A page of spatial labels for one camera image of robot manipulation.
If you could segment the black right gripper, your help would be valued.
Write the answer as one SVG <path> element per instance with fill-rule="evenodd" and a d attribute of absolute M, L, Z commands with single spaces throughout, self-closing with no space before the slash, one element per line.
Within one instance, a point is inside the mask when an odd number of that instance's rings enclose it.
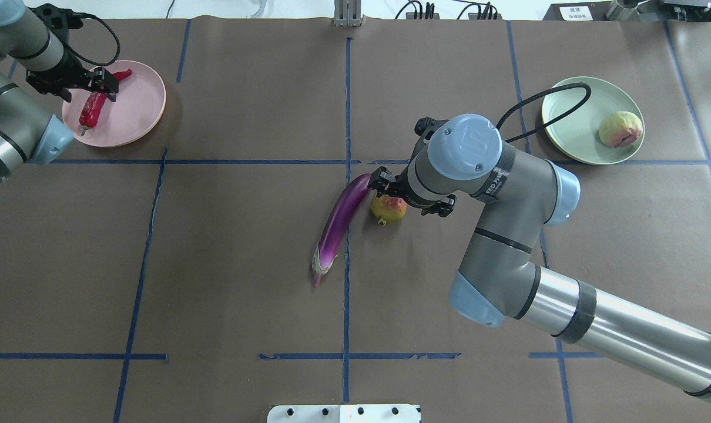
<path fill-rule="evenodd" d="M 422 215 L 436 214 L 444 218 L 455 208 L 456 196 L 450 196 L 449 179 L 431 163 L 428 148 L 431 138 L 442 128 L 446 120 L 424 117 L 415 124 L 419 139 L 408 165 L 402 174 L 393 174 L 385 167 L 372 172 L 367 187 L 375 196 L 389 196 L 405 200 L 409 206 L 420 209 Z"/>

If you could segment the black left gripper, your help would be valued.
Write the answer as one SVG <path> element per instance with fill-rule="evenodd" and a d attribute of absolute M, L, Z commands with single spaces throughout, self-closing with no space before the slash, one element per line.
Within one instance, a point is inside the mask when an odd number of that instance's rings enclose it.
<path fill-rule="evenodd" d="M 25 58 L 26 82 L 38 93 L 59 96 L 71 101 L 69 89 L 87 88 L 92 93 L 103 94 L 115 102 L 119 93 L 119 81 L 104 67 L 90 72 L 82 65 L 68 40 L 71 30 L 84 27 L 85 14 L 68 8 L 43 4 L 29 10 L 44 27 L 44 41 L 38 50 Z"/>

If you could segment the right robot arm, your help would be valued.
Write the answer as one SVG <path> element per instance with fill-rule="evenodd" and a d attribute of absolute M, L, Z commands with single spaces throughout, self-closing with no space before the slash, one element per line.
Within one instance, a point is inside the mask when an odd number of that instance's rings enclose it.
<path fill-rule="evenodd" d="M 544 226 L 578 206 L 578 177 L 515 148 L 476 113 L 421 126 L 406 167 L 380 167 L 368 185 L 441 217 L 458 193 L 484 204 L 449 295 L 460 315 L 487 327 L 522 321 L 711 404 L 710 332 L 532 261 Z"/>

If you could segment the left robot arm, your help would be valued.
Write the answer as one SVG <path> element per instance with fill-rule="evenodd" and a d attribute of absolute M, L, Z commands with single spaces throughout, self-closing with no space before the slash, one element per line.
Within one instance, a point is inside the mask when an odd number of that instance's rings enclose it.
<path fill-rule="evenodd" d="M 79 29 L 82 15 L 50 4 L 28 8 L 22 1 L 0 1 L 0 64 L 11 59 L 25 70 L 37 93 L 72 101 L 83 89 L 115 100 L 116 78 L 105 63 L 85 67 L 71 48 L 68 33 Z M 7 72 L 0 68 L 0 186 L 25 164 L 46 165 L 59 158 L 74 134 Z"/>

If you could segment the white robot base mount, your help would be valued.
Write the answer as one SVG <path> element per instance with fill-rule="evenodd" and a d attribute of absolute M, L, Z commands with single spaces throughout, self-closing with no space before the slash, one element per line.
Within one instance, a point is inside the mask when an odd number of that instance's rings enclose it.
<path fill-rule="evenodd" d="M 280 405 L 267 422 L 422 422 L 422 410 L 412 404 Z"/>

